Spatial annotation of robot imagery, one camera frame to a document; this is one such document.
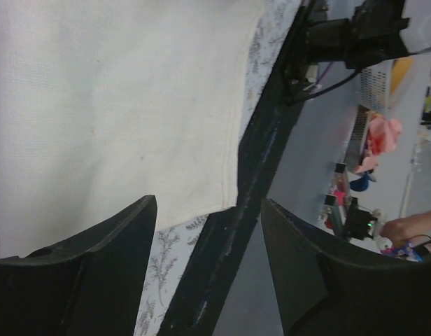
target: blue object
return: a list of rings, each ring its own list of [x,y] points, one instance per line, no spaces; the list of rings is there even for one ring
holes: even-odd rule
[[[362,177],[360,177],[357,180],[349,182],[349,188],[351,188],[354,191],[362,192],[368,189],[369,187],[369,174],[366,171],[363,173]]]

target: black cable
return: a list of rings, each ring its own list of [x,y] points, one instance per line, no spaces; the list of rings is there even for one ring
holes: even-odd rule
[[[328,92],[330,92],[332,90],[335,90],[335,89],[341,87],[342,85],[346,84],[347,82],[353,80],[361,71],[362,71],[362,69],[356,69],[350,76],[348,76],[345,79],[339,81],[337,84],[329,86],[329,87],[325,88],[324,90],[318,91],[318,92],[310,94],[308,96],[301,97],[301,98],[298,98],[298,99],[295,99],[295,100],[292,100],[291,98],[286,98],[284,100],[284,105],[286,105],[286,106],[292,106],[292,105],[295,105],[295,104],[299,104],[299,103],[305,102],[306,100],[310,100],[310,99],[319,97],[319,96],[321,96],[321,95],[323,95],[325,93],[328,93]]]

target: person's arm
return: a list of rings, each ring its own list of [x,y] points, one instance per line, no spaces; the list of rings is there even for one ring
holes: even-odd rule
[[[387,222],[380,232],[382,237],[389,238],[393,243],[424,235],[431,229],[431,211],[399,218]]]

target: white cloth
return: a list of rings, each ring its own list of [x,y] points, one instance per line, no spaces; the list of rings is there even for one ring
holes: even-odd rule
[[[260,0],[0,0],[0,256],[235,205]]]

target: yellow object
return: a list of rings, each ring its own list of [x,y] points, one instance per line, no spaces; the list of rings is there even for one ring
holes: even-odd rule
[[[396,90],[412,64],[413,59],[411,57],[403,57],[396,60],[393,70],[391,71],[390,95]]]

